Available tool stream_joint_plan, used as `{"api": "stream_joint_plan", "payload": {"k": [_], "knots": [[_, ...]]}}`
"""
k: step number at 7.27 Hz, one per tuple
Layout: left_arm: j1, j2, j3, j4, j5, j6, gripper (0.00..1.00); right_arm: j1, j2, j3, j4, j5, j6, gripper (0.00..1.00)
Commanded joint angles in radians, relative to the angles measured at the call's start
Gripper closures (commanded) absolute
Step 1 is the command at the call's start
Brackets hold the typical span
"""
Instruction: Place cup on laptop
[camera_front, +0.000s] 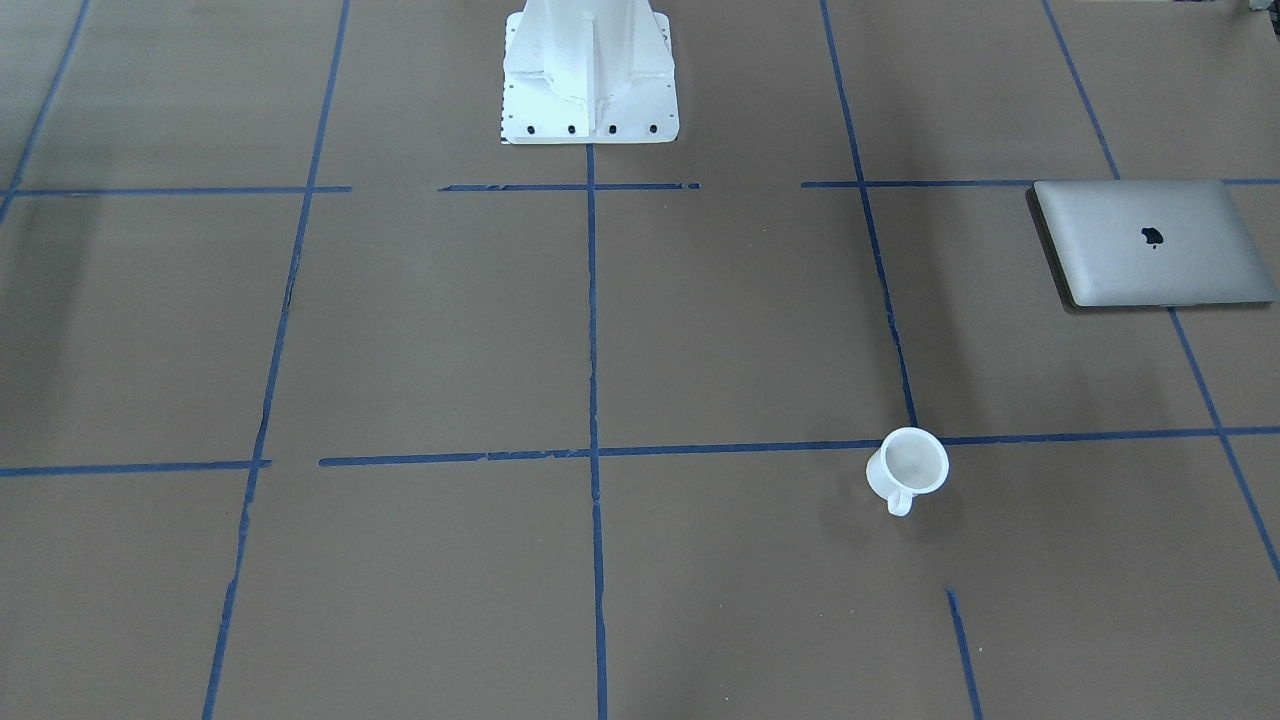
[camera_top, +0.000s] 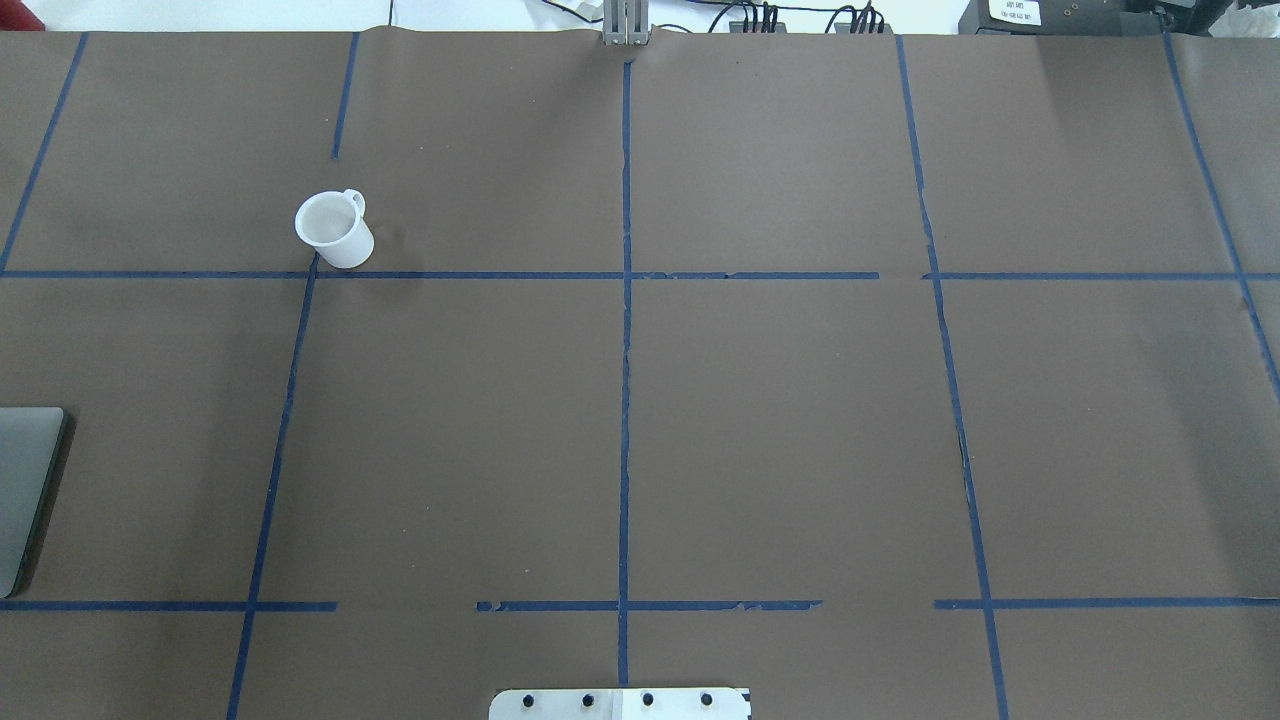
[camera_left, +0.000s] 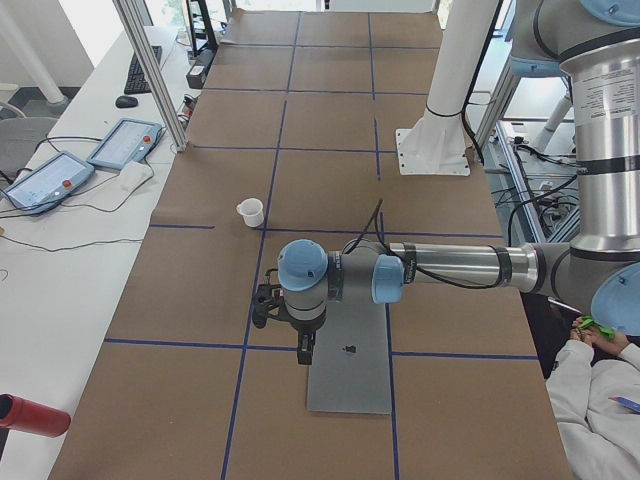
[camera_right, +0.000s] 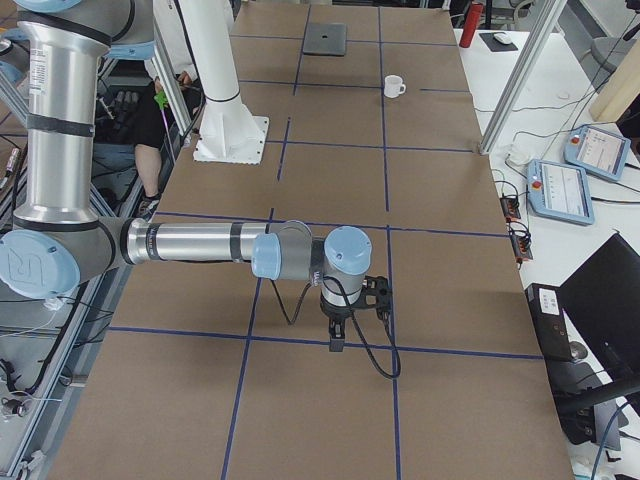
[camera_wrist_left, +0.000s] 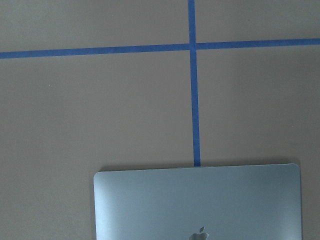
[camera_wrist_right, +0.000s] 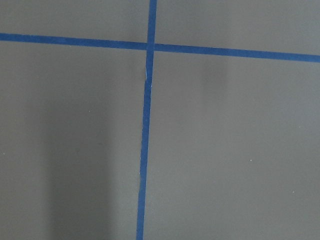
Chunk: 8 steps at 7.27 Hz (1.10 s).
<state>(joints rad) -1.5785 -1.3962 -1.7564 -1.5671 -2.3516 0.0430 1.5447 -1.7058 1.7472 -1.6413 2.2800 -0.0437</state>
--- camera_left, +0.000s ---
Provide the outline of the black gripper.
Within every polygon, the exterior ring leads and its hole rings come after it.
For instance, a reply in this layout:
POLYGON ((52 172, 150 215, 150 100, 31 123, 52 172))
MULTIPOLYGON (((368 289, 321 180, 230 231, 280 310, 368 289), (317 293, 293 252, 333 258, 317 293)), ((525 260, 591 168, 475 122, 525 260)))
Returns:
POLYGON ((298 334, 296 348, 298 363, 300 365, 311 365, 313 362, 316 331, 320 328, 320 321, 317 319, 309 321, 294 319, 291 322, 291 326, 298 334))

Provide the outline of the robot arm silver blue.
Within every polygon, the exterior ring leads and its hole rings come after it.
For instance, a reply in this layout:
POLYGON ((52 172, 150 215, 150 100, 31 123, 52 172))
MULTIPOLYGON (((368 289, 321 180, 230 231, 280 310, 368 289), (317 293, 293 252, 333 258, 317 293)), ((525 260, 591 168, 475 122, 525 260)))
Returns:
POLYGON ((328 252, 301 239, 280 252, 277 284, 253 299, 252 321, 286 322, 311 363, 327 306, 349 317, 401 299, 406 285, 514 287, 578 308, 599 324, 639 332, 639 5, 635 1, 521 1, 512 63, 525 75, 570 77, 580 228, 567 243, 518 247, 370 242, 328 252))

